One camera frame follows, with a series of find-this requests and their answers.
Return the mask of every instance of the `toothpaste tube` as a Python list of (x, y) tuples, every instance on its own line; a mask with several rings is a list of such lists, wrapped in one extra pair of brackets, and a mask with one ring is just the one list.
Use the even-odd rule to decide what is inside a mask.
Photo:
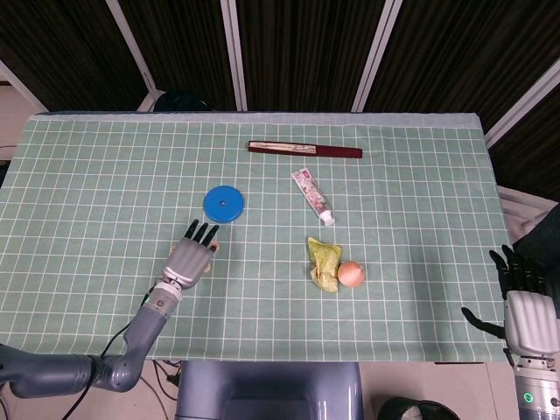
[(315, 214), (325, 223), (325, 226), (331, 226), (334, 223), (333, 214), (328, 208), (326, 199), (319, 190), (309, 169), (300, 169), (292, 173), (291, 177), (296, 181), (297, 186), (304, 194), (311, 208), (315, 211)]

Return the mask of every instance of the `crumpled bag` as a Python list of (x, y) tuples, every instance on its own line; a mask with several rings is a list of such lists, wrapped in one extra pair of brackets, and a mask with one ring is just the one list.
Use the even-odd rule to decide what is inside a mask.
[(338, 245), (328, 245), (314, 238), (307, 240), (311, 256), (311, 278), (324, 291), (336, 293), (339, 291), (339, 269), (342, 248)]

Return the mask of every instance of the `grey robotic arm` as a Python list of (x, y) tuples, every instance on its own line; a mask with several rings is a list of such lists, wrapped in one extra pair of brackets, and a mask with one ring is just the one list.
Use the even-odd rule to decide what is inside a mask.
[(132, 389), (148, 352), (181, 300), (181, 291), (200, 280), (214, 255), (215, 247), (208, 246), (218, 226), (204, 239), (207, 223), (195, 234), (197, 226), (195, 220), (167, 260), (164, 281), (156, 284), (148, 301), (130, 321), (123, 336), (125, 354), (34, 354), (0, 345), (0, 384), (9, 382), (13, 394), (20, 398), (75, 394), (90, 383), (116, 392)]

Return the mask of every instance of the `robot finger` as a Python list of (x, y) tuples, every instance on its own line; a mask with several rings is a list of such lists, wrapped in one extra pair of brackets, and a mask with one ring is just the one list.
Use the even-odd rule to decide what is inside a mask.
[(524, 291), (526, 289), (525, 276), (514, 251), (506, 245), (502, 245), (501, 249), (504, 251), (507, 258), (507, 265), (509, 267), (509, 272), (511, 273), (513, 289), (516, 291)]
[(202, 236), (204, 236), (204, 233), (207, 231), (207, 228), (208, 228), (208, 224), (207, 223), (202, 223), (202, 226), (200, 227), (200, 229), (196, 233), (196, 235), (192, 238), (192, 240), (195, 241), (195, 242), (200, 242), (200, 240), (202, 239)]
[(525, 286), (528, 291), (538, 292), (538, 284), (535, 278), (535, 272), (533, 271), (533, 265), (530, 260), (526, 260), (522, 256), (518, 255), (518, 260), (522, 264), (522, 270), (525, 276)]
[(482, 319), (477, 318), (469, 308), (462, 307), (461, 312), (463, 312), (463, 316), (466, 318), (469, 324), (471, 324), (475, 328), (478, 328), (485, 333), (491, 334), (498, 339), (506, 339), (506, 329), (503, 326), (484, 322)]
[(218, 232), (218, 229), (220, 228), (220, 226), (215, 225), (210, 229), (210, 232), (208, 232), (208, 234), (206, 235), (206, 238), (204, 238), (204, 241), (202, 241), (200, 244), (204, 245), (205, 247), (207, 247), (208, 245), (210, 245), (210, 242), (212, 241), (212, 239), (214, 238), (214, 236), (216, 235), (216, 232)]
[(498, 270), (498, 281), (500, 282), (501, 296), (505, 299), (509, 291), (512, 290), (511, 273), (504, 259), (497, 252), (491, 250), (490, 258), (496, 264)]
[(191, 239), (193, 237), (194, 231), (199, 224), (199, 220), (195, 219), (192, 221), (191, 226), (186, 230), (185, 238)]
[(543, 276), (543, 272), (541, 271), (541, 267), (532, 258), (529, 259), (529, 263), (531, 264), (533, 276), (535, 276), (536, 290), (542, 295), (545, 296), (548, 295), (546, 291), (546, 283), (544, 282), (544, 276)]

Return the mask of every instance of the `white toothpaste cap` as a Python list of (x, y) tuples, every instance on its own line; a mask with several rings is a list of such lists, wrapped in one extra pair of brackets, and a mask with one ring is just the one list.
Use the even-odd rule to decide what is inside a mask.
[(318, 217), (325, 223), (325, 226), (331, 226), (334, 224), (333, 213), (331, 213), (330, 210), (325, 210)]

